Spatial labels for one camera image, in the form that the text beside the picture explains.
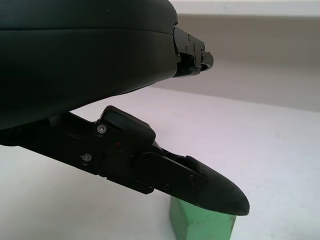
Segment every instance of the screw head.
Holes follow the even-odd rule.
[[[169,184],[166,184],[163,186],[163,190],[169,191],[171,189],[171,186]]]
[[[190,182],[190,183],[193,183],[195,180],[196,180],[196,176],[191,174],[191,175],[189,176],[189,182]]]
[[[81,156],[82,160],[85,161],[86,163],[87,162],[90,162],[91,159],[92,159],[92,156],[88,153],[85,153],[84,155]]]
[[[98,131],[98,133],[100,134],[104,134],[107,131],[107,127],[105,125],[100,124],[96,130]]]

